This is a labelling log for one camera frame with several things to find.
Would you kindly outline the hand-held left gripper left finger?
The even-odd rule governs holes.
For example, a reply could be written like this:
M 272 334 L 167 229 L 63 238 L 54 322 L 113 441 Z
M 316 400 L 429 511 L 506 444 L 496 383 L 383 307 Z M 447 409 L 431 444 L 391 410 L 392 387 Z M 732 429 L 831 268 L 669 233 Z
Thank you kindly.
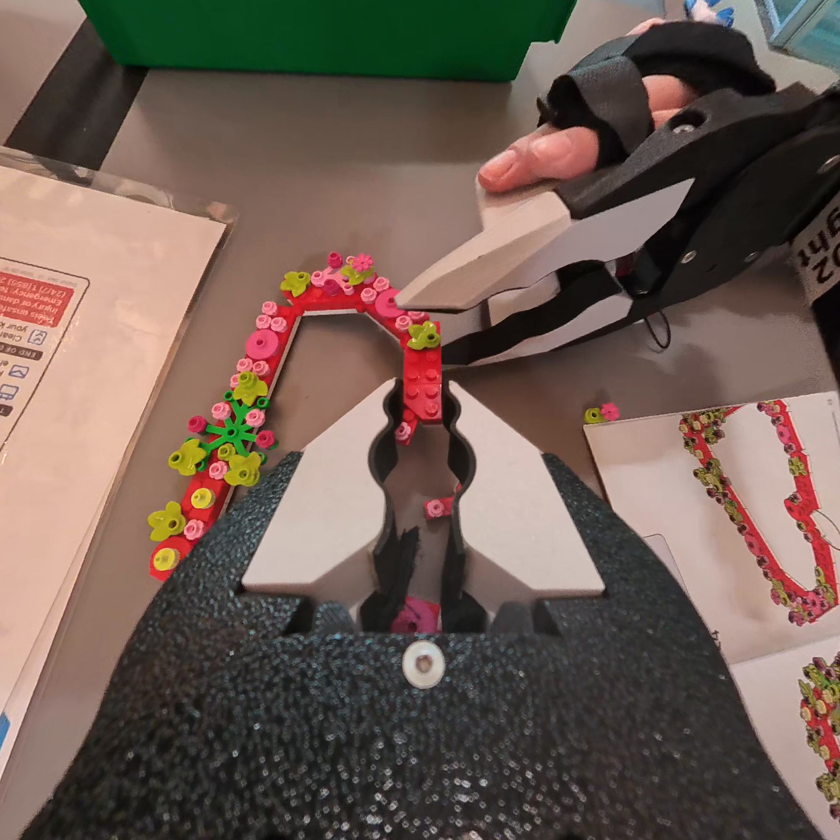
M 375 552 L 396 538 L 384 483 L 402 417 L 392 379 L 304 448 L 243 576 L 248 592 L 362 603 L 377 589 Z

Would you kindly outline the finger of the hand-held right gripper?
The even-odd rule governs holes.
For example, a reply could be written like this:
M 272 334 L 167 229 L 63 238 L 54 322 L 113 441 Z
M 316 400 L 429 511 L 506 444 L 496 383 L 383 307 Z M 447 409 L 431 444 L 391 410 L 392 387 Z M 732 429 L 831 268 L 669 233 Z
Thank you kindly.
M 478 366 L 545 354 L 621 322 L 633 303 L 607 268 L 561 268 L 492 298 L 490 315 L 501 319 L 447 343 L 442 362 Z
M 693 182 L 582 220 L 571 218 L 555 192 L 543 192 L 427 268 L 397 294 L 395 304 L 404 310 L 464 312 L 564 266 L 627 256 L 676 215 Z

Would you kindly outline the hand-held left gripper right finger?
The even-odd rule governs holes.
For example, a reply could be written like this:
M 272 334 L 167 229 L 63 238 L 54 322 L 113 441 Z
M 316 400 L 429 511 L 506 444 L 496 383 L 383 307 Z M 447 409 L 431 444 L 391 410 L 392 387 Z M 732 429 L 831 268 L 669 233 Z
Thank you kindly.
M 461 385 L 449 387 L 476 459 L 458 519 L 466 591 L 478 601 L 600 596 L 604 583 L 542 453 Z

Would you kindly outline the red flowered lego heart frame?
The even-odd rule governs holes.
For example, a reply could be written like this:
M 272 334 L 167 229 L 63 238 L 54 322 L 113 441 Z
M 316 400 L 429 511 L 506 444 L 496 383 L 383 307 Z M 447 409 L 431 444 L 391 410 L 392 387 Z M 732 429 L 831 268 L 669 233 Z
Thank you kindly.
M 270 397 L 279 379 L 301 321 L 307 316 L 361 313 L 393 336 L 403 353 L 402 421 L 395 429 L 397 447 L 408 445 L 418 425 L 441 424 L 444 383 L 440 346 L 422 352 L 409 350 L 408 328 L 432 321 L 423 311 L 396 306 L 396 289 L 379 276 L 370 255 L 344 258 L 331 253 L 328 265 L 307 273 L 287 273 L 280 292 L 287 301 L 263 303 L 238 360 L 226 393 L 210 416 L 193 416 L 185 442 L 169 456 L 168 465 L 191 482 L 180 501 L 169 501 L 148 517 L 150 576 L 170 578 L 179 564 L 220 519 L 236 489 L 254 488 L 262 477 L 268 453 L 278 445 L 266 425 Z M 360 608 L 365 629 L 398 634 L 433 634 L 440 608 L 408 595 L 418 536 L 399 532 L 382 551 L 374 553 L 377 589 Z

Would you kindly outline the lego instruction booklet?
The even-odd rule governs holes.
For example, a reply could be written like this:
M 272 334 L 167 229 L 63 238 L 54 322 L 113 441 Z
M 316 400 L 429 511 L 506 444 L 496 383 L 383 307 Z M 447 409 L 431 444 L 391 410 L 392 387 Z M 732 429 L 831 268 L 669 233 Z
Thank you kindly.
M 838 429 L 836 392 L 585 429 L 612 508 L 688 594 L 824 838 L 838 838 Z

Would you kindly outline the person's right hand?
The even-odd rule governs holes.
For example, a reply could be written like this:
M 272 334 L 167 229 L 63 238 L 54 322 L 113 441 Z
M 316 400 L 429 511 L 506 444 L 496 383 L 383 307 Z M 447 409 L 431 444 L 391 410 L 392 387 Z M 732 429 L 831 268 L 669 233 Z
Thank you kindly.
M 750 39 L 717 15 L 651 18 L 604 43 L 538 100 L 538 127 L 490 159 L 478 183 L 506 193 L 623 162 L 680 110 L 719 90 L 776 91 Z

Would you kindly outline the light blue plastic container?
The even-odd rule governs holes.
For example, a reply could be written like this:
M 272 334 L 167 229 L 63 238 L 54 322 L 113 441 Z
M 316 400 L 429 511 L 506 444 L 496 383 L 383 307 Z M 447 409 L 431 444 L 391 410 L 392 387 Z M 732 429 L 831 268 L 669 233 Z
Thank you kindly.
M 758 1 L 771 49 L 839 70 L 838 1 Z

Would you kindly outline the printed sheet in plastic sleeve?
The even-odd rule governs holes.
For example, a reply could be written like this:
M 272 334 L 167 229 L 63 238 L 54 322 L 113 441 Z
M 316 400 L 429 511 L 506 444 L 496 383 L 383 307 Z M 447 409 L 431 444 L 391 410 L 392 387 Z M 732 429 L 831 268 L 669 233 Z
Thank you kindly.
M 2 771 L 235 219 L 224 203 L 2 148 Z

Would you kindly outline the green plastic bin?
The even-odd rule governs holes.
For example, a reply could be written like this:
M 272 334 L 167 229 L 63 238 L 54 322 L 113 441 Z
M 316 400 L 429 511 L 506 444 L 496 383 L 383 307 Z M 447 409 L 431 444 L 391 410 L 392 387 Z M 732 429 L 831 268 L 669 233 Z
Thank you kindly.
M 121 65 L 512 81 L 575 1 L 80 1 Z

